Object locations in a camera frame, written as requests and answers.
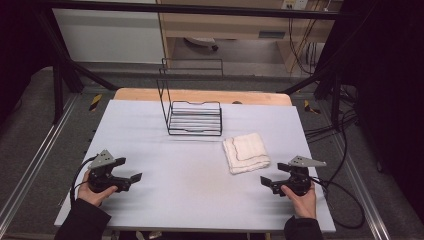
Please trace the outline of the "light wooden desk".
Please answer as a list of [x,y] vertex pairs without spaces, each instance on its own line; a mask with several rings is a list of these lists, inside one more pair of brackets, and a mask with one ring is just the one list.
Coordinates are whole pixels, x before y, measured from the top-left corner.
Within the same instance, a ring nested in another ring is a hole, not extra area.
[[[247,8],[282,8],[283,0],[156,0],[158,4],[211,5]],[[308,0],[305,10],[339,10],[337,0]],[[175,40],[178,38],[214,38],[271,40],[277,43],[284,60],[286,71],[298,69],[304,47],[309,43],[324,43],[333,28],[332,20],[315,19],[278,19],[249,16],[224,16],[203,14],[159,15],[164,51],[167,57],[173,54]]]

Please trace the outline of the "person's right hand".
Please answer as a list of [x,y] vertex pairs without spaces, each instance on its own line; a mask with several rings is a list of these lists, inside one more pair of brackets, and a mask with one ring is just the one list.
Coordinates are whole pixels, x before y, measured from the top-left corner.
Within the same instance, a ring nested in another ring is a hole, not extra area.
[[296,195],[288,186],[281,187],[283,193],[291,200],[296,215],[300,218],[316,219],[316,193],[315,185],[311,184],[307,193],[303,196]]

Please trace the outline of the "black metal frame stand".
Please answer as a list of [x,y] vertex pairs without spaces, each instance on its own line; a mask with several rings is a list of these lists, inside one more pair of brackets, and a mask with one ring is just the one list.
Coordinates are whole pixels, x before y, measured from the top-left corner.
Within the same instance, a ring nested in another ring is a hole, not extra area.
[[80,74],[108,90],[116,91],[119,89],[118,86],[95,75],[71,59],[66,44],[61,37],[60,29],[55,28],[53,25],[53,12],[51,9],[35,5],[32,7],[32,12],[43,30],[44,36],[47,38],[47,47],[51,51],[50,56],[53,61],[54,124],[58,123],[64,115],[63,84],[66,84],[72,93],[81,93],[84,86],[79,77]]
[[352,42],[358,31],[358,24],[353,20],[336,20],[324,47],[324,54],[332,53],[324,63],[319,63],[319,68],[313,75],[305,80],[282,90],[282,94],[291,95],[298,90],[318,81],[314,92],[316,100],[322,100],[331,95],[330,122],[339,131],[339,106],[341,94],[341,75],[349,58],[352,56]]

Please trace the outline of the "aluminium floor rail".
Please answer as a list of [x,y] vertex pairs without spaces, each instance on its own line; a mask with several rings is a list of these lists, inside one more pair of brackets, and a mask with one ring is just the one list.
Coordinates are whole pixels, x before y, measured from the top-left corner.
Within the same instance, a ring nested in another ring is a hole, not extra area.
[[349,181],[353,187],[355,195],[364,209],[364,215],[367,224],[374,236],[375,240],[390,240],[390,234],[383,222],[379,211],[368,191],[365,182],[363,181],[357,167],[350,156],[345,140],[342,135],[336,134],[333,136],[334,143],[337,146],[338,152],[341,154],[342,164]]
[[36,154],[31,159],[29,166],[26,168],[17,186],[8,198],[5,206],[0,211],[0,236],[4,235],[7,231],[32,183],[38,175],[38,172],[42,168],[46,158],[48,157],[57,138],[59,137],[63,127],[67,123],[79,97],[79,94],[72,94],[68,98],[63,108],[63,115],[59,118],[57,123],[50,127],[48,134],[44,138]]

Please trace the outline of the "white towel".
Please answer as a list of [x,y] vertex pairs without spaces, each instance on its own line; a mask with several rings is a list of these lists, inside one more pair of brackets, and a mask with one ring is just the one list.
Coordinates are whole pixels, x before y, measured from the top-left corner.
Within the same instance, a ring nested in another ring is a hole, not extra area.
[[265,168],[271,160],[258,133],[227,138],[223,147],[231,174],[241,174]]

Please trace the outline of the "white cabinet panel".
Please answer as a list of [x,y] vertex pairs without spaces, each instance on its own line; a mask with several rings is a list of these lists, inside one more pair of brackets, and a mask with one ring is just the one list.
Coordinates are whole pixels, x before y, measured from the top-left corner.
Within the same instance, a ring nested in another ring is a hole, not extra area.
[[157,14],[67,9],[53,12],[74,61],[158,63],[164,57]]

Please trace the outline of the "white wall socket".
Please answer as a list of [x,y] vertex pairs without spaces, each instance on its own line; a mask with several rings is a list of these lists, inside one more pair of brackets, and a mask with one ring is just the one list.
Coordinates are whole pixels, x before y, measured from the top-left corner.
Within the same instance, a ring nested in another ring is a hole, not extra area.
[[283,0],[282,8],[288,10],[305,10],[308,0]]

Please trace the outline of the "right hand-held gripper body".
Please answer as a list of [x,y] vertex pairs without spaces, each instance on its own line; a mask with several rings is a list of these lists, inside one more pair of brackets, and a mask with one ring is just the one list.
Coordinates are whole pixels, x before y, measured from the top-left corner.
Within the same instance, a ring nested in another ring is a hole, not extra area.
[[290,177],[287,180],[275,181],[271,183],[271,190],[274,194],[285,196],[281,187],[288,186],[296,195],[303,196],[311,186],[309,175],[310,167],[325,167],[326,162],[314,160],[303,156],[295,156],[287,165],[290,166]]

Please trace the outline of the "black wire rack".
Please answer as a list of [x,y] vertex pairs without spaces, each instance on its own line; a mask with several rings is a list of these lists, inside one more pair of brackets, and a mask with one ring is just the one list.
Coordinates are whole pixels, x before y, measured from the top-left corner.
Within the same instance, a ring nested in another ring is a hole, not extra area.
[[188,93],[176,96],[177,87],[220,81],[221,59],[163,58],[156,80],[166,129],[169,135],[221,136],[222,108],[217,100],[190,100]]

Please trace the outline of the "person's left hand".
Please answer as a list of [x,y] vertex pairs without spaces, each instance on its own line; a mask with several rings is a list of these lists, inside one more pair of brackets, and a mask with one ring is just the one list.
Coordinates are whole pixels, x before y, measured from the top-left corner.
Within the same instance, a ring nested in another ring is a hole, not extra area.
[[77,197],[79,199],[86,201],[87,203],[90,203],[96,207],[99,207],[105,199],[107,199],[114,192],[117,191],[117,187],[111,186],[100,193],[95,193],[89,188],[89,184],[88,184],[89,175],[90,175],[90,171],[87,170],[84,173],[83,182],[80,184],[78,188]]

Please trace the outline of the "black horizontal frame bar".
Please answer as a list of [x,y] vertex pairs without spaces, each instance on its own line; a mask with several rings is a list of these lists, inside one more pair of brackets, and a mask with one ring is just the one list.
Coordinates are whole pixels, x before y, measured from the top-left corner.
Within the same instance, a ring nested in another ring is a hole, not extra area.
[[300,10],[273,10],[264,8],[201,6],[201,5],[175,5],[175,4],[148,4],[125,2],[101,1],[75,1],[75,0],[36,0],[39,6],[55,9],[95,10],[95,11],[121,11],[121,12],[146,12],[146,13],[172,13],[172,14],[203,14],[227,16],[251,16],[269,18],[291,19],[318,19],[318,20],[345,20],[354,18],[355,15],[346,12],[325,11],[300,11]]

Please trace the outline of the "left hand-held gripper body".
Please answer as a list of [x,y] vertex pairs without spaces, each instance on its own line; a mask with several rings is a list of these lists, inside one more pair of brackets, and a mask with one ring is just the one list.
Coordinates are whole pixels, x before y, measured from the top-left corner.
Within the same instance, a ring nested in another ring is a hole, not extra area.
[[111,186],[116,186],[118,192],[129,190],[131,186],[129,178],[116,177],[112,174],[112,170],[117,167],[115,161],[108,150],[103,150],[89,165],[88,184],[93,192],[100,193]]

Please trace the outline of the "dark curtain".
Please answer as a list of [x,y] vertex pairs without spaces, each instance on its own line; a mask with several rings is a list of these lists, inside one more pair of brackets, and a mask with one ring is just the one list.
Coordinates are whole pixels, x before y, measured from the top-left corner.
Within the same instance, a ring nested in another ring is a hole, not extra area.
[[0,0],[0,125],[11,114],[31,76],[52,65],[46,45],[30,0]]
[[378,160],[424,220],[424,0],[344,0],[366,19],[354,32],[342,81],[358,90],[357,109]]

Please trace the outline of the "grey chair base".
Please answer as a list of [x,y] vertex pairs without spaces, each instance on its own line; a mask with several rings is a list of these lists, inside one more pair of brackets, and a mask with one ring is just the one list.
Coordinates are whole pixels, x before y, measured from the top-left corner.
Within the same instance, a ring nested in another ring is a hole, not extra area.
[[211,49],[212,51],[217,51],[219,49],[218,45],[216,44],[216,41],[213,38],[192,38],[192,37],[186,37],[186,41]]

